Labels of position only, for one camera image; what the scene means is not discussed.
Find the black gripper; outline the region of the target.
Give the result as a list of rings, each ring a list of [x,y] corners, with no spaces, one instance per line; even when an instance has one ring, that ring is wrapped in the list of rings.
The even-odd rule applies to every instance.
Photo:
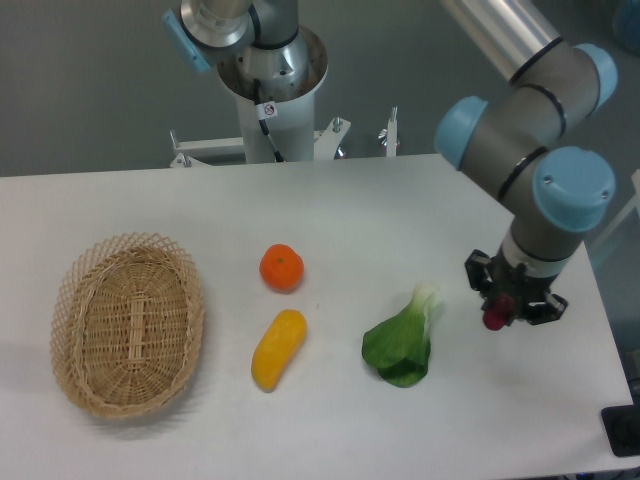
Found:
[[[530,325],[558,321],[569,305],[564,297],[550,292],[554,276],[529,276],[526,265],[512,266],[502,248],[493,258],[474,249],[464,267],[471,289],[487,300],[487,306],[500,294],[514,299],[515,311],[508,326],[515,320],[524,320]]]

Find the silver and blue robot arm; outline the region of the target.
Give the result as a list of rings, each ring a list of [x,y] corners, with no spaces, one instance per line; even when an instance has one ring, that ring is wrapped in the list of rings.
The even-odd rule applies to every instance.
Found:
[[[445,8],[512,86],[497,107],[474,96],[458,101],[434,137],[438,153],[513,215],[495,255],[474,251],[466,260],[470,286],[491,330],[556,321],[567,302],[552,283],[601,222],[616,182],[598,154],[552,143],[610,98],[616,66],[594,45],[566,43],[528,1]],[[216,70],[235,97],[248,162],[335,157],[347,126],[335,119],[314,130],[328,62],[296,2],[183,1],[162,21],[185,61]]]

